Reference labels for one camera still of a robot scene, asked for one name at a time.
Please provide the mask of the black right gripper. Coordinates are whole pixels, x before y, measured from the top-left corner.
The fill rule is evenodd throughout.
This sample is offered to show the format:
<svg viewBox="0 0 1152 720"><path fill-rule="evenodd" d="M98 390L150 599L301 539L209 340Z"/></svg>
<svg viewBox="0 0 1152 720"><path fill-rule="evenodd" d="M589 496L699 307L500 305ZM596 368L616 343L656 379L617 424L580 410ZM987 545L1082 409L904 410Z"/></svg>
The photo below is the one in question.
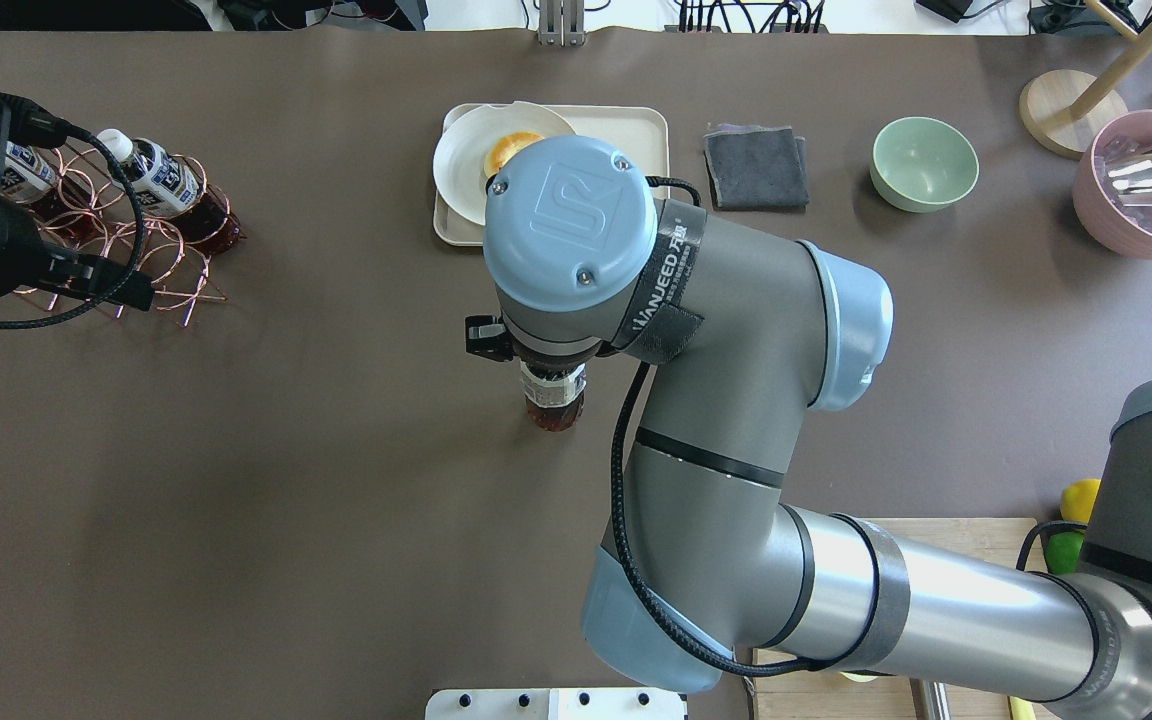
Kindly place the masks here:
<svg viewBox="0 0 1152 720"><path fill-rule="evenodd" d="M558 344L525 342L511 333L503 316L471 314L465 318L465 351L495 363L521 361L541 372L570 372L596 356L596 338Z"/></svg>

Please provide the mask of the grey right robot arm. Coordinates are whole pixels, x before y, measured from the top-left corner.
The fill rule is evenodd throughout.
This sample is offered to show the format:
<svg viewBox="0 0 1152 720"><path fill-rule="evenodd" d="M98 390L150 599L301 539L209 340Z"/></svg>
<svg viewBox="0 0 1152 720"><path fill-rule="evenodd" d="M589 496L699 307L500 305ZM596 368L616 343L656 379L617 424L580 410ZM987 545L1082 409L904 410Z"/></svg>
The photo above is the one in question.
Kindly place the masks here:
<svg viewBox="0 0 1152 720"><path fill-rule="evenodd" d="M1152 381L1126 397L1076 570L988 564L781 502L804 416L867 389L893 320L867 266L659 200L598 138L521 149L486 181L498 316L467 350L641 365L611 445L611 520L582 629L645 685L882 673L1064 719L1152 719Z"/></svg>

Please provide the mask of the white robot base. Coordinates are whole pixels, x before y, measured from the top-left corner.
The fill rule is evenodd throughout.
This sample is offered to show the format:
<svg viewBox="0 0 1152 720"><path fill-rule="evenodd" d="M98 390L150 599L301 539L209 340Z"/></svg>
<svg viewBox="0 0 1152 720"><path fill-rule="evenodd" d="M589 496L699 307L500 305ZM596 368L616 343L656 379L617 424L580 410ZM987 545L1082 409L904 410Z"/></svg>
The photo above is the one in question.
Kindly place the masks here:
<svg viewBox="0 0 1152 720"><path fill-rule="evenodd" d="M654 687L444 689L425 719L689 719L682 694Z"/></svg>

